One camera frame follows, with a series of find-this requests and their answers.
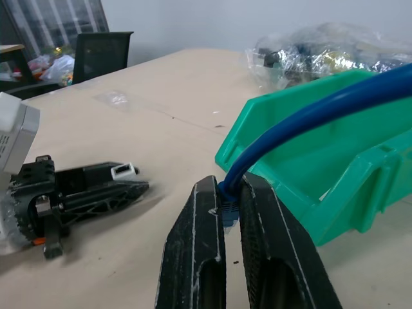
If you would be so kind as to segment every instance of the tabletop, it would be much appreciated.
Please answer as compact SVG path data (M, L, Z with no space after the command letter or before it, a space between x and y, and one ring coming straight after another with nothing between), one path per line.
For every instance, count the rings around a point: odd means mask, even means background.
M15 44L15 45L0 45L0 53L12 52L14 50L22 50L24 45Z
M57 169L133 162L151 184L144 199L73 228L66 253L0 256L2 308L153 308L164 241L192 186L224 172L214 155L245 102L259 95L224 50L184 50L27 101L41 124L27 161ZM319 253L343 308L410 308L412 199ZM227 308L246 309L239 225L226 235Z

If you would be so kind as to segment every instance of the green storage bin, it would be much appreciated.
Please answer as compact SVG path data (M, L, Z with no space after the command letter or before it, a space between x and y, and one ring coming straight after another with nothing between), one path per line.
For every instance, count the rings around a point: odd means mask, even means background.
M249 100L216 163L228 171L274 124L372 75L347 71ZM309 131L271 151L249 171L272 184L316 245L350 229L366 232L378 211L412 193L412 98Z

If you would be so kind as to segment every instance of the black plastic part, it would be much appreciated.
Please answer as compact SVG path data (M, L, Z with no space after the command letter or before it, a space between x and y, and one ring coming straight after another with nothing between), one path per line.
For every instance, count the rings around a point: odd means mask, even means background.
M61 225L54 216L44 217L44 237L46 243L43 246L43 254L46 259L53 259L63 255L63 246L60 242Z
M273 68L274 64L279 63L279 54L277 51L265 55L263 66L266 68Z
M309 234L262 177L244 178L239 217L251 309L342 308Z
M115 169L115 173L118 174L118 173L126 172L126 171L129 171L129 170L130 170L130 166L122 165L122 166L118 167L117 169Z
M224 309L226 259L218 186L208 176L192 193L164 247L156 309Z
M111 168L118 165L107 162L55 172L50 156L24 164L7 193L20 233L28 241L45 237L46 258L61 255L61 237L70 234L71 225L120 211L148 190L147 182L113 181ZM36 207L38 197L47 201L41 210Z

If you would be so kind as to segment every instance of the white device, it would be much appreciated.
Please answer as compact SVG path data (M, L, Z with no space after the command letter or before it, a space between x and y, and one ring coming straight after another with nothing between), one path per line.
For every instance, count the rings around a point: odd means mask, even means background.
M21 99L0 93L0 201L12 174L18 174L34 141L40 122L40 111L23 104ZM9 242L14 214L0 207L0 255L16 251Z

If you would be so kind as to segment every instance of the clutter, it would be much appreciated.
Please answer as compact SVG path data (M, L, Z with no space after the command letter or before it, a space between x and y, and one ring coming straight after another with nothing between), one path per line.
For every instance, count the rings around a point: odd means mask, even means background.
M61 58L54 60L53 65L40 76L40 79L69 86L73 79L74 67L75 59L72 56L63 55Z
M264 91L273 92L350 69L382 73L412 62L412 44L343 23L268 35L246 51L248 68Z
M51 57L49 55L41 55L37 58L30 60L27 64L32 73L38 71L47 70L50 66Z

